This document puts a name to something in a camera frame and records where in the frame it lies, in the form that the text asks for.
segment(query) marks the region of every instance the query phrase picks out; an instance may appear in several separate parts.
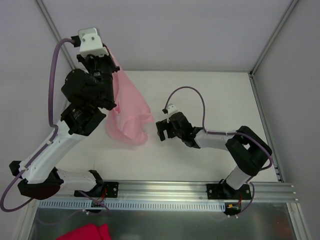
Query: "cable clip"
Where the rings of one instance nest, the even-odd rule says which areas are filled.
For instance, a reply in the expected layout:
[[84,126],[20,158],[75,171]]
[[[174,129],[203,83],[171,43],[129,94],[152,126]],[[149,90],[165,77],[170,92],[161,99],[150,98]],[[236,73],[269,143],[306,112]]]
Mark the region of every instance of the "cable clip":
[[29,170],[28,167],[25,167],[25,166],[22,166],[22,167],[21,167],[21,171],[28,171],[28,170]]

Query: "robotic arm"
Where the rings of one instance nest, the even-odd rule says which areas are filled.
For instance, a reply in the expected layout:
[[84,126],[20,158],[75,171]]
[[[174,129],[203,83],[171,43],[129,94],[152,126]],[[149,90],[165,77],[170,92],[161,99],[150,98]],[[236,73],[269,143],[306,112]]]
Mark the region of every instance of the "robotic arm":
[[166,139],[166,131],[169,139],[178,137],[190,148],[214,148],[230,152],[237,166],[222,183],[225,199],[233,198],[245,182],[262,170],[268,160],[267,155],[254,142],[237,133],[251,137],[270,155],[272,154],[270,147],[247,126],[242,126],[236,131],[208,134],[202,127],[192,126],[173,104],[169,104],[163,111],[167,118],[156,123],[161,141]]
[[86,68],[72,70],[65,78],[61,91],[70,105],[61,114],[58,127],[31,155],[36,156],[28,167],[31,156],[23,161],[13,161],[10,170],[14,176],[20,171],[22,180],[18,189],[23,196],[43,200],[57,192],[79,196],[77,190],[90,197],[101,196],[104,182],[95,170],[87,172],[67,172],[56,169],[59,161],[77,143],[89,136],[106,117],[99,108],[113,109],[116,104],[113,92],[112,73],[116,66],[109,50],[102,43],[96,28],[80,30],[72,37],[74,47],[80,47],[77,59]]

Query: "purple cable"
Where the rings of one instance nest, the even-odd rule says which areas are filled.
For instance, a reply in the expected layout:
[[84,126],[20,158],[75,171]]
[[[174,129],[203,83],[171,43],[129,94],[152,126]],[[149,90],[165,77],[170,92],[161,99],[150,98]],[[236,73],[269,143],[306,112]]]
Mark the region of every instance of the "purple cable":
[[[61,48],[61,46],[64,43],[74,43],[73,40],[68,39],[68,38],[64,38],[62,39],[55,47],[54,52],[53,52],[53,56],[52,56],[52,62],[51,62],[51,70],[50,70],[50,78],[49,78],[49,90],[48,90],[48,117],[49,117],[49,125],[50,127],[54,128],[54,132],[52,134],[52,136],[50,137],[49,141],[52,142],[55,137],[57,136],[58,133],[58,126],[56,124],[54,124],[54,117],[53,117],[53,104],[54,104],[54,85],[55,85],[55,75],[56,75],[56,68],[57,68],[57,61],[58,61],[58,54],[59,54],[59,50]],[[33,161],[48,147],[49,145],[46,143],[45,145],[43,145],[39,151],[37,151],[32,157],[31,159],[27,162],[27,164],[24,166],[26,169],[33,163]],[[14,212],[17,211],[21,208],[23,208],[24,206],[26,206],[28,203],[30,203],[33,198],[28,199],[25,203],[23,203],[22,205],[12,208],[12,209],[7,209],[5,207],[5,198],[9,192],[9,190],[11,189],[11,187],[16,183],[16,181],[22,176],[22,174],[24,174],[25,170],[22,170],[18,173],[18,175],[12,180],[12,182],[9,183],[9,185],[6,187],[6,189],[4,190],[2,196],[1,196],[1,200],[0,200],[0,209],[6,213],[10,213],[10,212]]]
[[78,192],[81,193],[81,194],[82,194],[84,197],[86,197],[87,199],[90,199],[91,201],[95,202],[96,204],[99,204],[101,207],[103,207],[103,208],[105,208],[106,210],[109,211],[109,208],[108,208],[106,205],[104,205],[104,204],[102,203],[102,201],[95,200],[94,198],[88,196],[85,192],[83,192],[83,191],[81,191],[81,190],[78,190]]
[[50,79],[49,79],[49,94],[48,94],[48,120],[49,120],[49,125],[52,128],[56,127],[56,125],[54,124],[54,89],[55,89],[55,77],[56,77],[56,68],[57,68],[59,50],[64,43],[73,44],[74,42],[75,41],[69,38],[63,38],[61,41],[57,43],[53,51],[51,69],[50,69]]
[[248,208],[249,208],[249,206],[252,204],[252,202],[254,201],[254,198],[255,198],[255,185],[252,183],[252,182],[249,182],[249,184],[251,184],[251,186],[252,186],[252,197],[251,197],[251,200],[250,200],[250,202],[248,203],[248,205],[241,211],[241,212],[239,212],[237,215],[239,216],[240,214],[242,214],[244,211],[246,211]]
[[58,225],[58,224],[63,224],[65,223],[69,218],[73,217],[74,215],[76,214],[79,214],[79,213],[83,213],[84,211],[81,209],[81,210],[77,210],[77,211],[74,211],[73,213],[71,213],[69,216],[67,216],[65,219],[59,221],[59,222],[44,222],[42,220],[40,220],[39,218],[39,211],[37,212],[36,216],[35,216],[35,219],[42,225],[46,225],[46,226],[54,226],[54,225]]

